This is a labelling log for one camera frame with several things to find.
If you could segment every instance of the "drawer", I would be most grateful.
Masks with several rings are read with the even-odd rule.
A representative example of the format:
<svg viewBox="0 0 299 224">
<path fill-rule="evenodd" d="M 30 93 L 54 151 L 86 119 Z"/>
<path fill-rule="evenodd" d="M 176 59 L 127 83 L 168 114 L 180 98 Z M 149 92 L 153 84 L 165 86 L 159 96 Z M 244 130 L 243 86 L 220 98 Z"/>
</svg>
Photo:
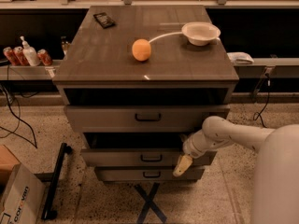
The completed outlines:
<svg viewBox="0 0 299 224">
<path fill-rule="evenodd" d="M 82 149 L 81 156 L 87 166 L 91 167 L 136 167 L 136 166 L 169 166 L 178 163 L 180 150 L 178 148 L 155 149 Z M 210 165 L 216 152 L 207 152 L 204 156 L 193 161 L 193 166 Z"/>
<path fill-rule="evenodd" d="M 75 132 L 193 132 L 210 115 L 226 117 L 228 105 L 213 106 L 66 106 Z"/>
<path fill-rule="evenodd" d="M 94 168 L 95 174 L 100 181 L 124 182 L 124 181 L 178 181 L 198 180 L 202 177 L 205 169 L 199 167 L 190 168 L 180 177 L 173 176 L 170 167 L 139 167 L 139 168 Z"/>
</svg>

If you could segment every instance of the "white spray bottle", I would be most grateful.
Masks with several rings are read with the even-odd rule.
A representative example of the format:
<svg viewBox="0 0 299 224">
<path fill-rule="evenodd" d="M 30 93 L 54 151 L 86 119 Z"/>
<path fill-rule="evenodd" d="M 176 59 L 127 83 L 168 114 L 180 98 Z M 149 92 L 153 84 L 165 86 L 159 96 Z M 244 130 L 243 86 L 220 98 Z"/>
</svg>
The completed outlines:
<svg viewBox="0 0 299 224">
<path fill-rule="evenodd" d="M 33 47 L 30 47 L 28 42 L 24 40 L 24 36 L 21 36 L 22 45 L 24 47 L 23 53 L 28 60 L 28 63 L 31 66 L 38 66 L 40 64 L 40 60 L 37 56 L 36 50 Z"/>
</svg>

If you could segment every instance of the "gray drawer cabinet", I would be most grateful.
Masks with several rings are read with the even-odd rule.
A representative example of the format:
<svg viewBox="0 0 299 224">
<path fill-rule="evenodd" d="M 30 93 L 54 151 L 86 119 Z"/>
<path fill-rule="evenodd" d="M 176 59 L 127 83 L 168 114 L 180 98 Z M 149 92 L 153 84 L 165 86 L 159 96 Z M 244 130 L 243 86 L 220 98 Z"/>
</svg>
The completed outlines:
<svg viewBox="0 0 299 224">
<path fill-rule="evenodd" d="M 116 26 L 98 25 L 93 14 L 103 11 Z M 172 175 L 180 137 L 230 110 L 238 76 L 221 41 L 196 47 L 184 35 L 166 36 L 150 44 L 143 63 L 131 52 L 138 38 L 177 32 L 192 21 L 211 22 L 199 5 L 89 9 L 53 82 L 84 140 L 81 156 L 99 180 L 196 181 L 212 163 L 216 153 L 208 152 L 183 176 Z"/>
</svg>

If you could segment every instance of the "black tape cross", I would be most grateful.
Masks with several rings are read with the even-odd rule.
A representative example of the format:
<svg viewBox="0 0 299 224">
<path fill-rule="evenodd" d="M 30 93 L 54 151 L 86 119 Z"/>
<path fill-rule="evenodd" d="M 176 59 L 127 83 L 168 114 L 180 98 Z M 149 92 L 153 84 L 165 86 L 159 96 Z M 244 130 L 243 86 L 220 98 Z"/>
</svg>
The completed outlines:
<svg viewBox="0 0 299 224">
<path fill-rule="evenodd" d="M 159 183 L 154 183 L 149 196 L 147 193 L 140 187 L 140 185 L 135 185 L 135 189 L 139 192 L 140 196 L 146 201 L 143 205 L 141 214 L 138 217 L 137 224 L 143 224 L 148 211 L 151 210 L 157 215 L 157 217 L 165 223 L 167 220 L 166 215 L 160 210 L 160 208 L 153 202 L 153 198 L 155 197 L 159 188 Z"/>
</svg>

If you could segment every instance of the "power cord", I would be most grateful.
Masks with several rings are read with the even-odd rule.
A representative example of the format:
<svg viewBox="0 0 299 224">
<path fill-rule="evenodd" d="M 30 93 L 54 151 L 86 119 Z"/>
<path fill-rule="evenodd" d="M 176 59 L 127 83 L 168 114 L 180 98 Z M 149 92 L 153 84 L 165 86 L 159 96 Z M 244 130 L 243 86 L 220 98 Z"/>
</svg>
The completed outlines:
<svg viewBox="0 0 299 224">
<path fill-rule="evenodd" d="M 13 110 L 11 109 L 11 103 L 10 103 L 10 101 L 9 101 L 9 99 L 8 99 L 7 89 L 5 88 L 5 86 L 4 86 L 3 84 L 0 84 L 0 88 L 1 88 L 2 92 L 4 93 L 4 95 L 5 95 L 6 98 L 7 98 L 7 106 L 8 106 L 8 108 L 9 108 L 10 113 L 11 113 L 11 114 L 18 120 L 18 125 L 17 125 L 17 127 L 15 128 L 14 131 L 10 131 L 10 130 L 8 130 L 8 129 L 2 127 L 2 126 L 0 126 L 0 128 L 1 128 L 2 130 L 9 132 L 8 135 L 3 136 L 3 137 L 1 137 L 1 138 L 8 137 L 10 134 L 15 134 L 15 135 L 19 136 L 20 138 L 22 138 L 22 139 L 26 140 L 27 142 L 29 142 L 29 143 L 30 143 L 31 145 L 33 145 L 35 148 L 37 148 L 36 134 L 35 134 L 33 128 L 31 127 L 31 125 L 30 125 L 29 123 L 27 123 L 26 121 L 24 121 L 23 119 L 21 119 L 20 104 L 19 104 L 19 102 L 17 101 L 17 98 L 15 98 L 15 100 L 17 101 L 17 104 L 18 104 L 18 108 L 19 108 L 19 116 L 17 116 L 17 115 L 13 112 Z M 19 134 L 16 133 L 16 131 L 17 131 L 18 128 L 19 128 L 20 122 L 24 123 L 25 125 L 27 125 L 27 126 L 29 127 L 29 129 L 31 130 L 32 135 L 33 135 L 33 137 L 34 137 L 34 142 L 32 142 L 32 141 L 30 141 L 29 139 L 27 139 L 27 138 L 25 138 L 25 137 L 23 137 L 23 136 L 21 136 L 21 135 L 19 135 Z"/>
<path fill-rule="evenodd" d="M 270 75 L 269 74 L 264 74 L 267 77 L 267 89 L 268 89 L 268 95 L 267 95 L 267 100 L 265 102 L 264 107 L 262 108 L 262 110 L 260 112 L 256 112 L 253 115 L 253 120 L 256 121 L 258 118 L 260 118 L 261 123 L 263 125 L 264 128 L 267 128 L 264 123 L 263 123 L 263 117 L 262 117 L 262 113 L 265 110 L 265 108 L 268 106 L 269 104 L 269 100 L 270 100 L 270 85 L 271 85 L 271 80 L 270 80 Z"/>
</svg>

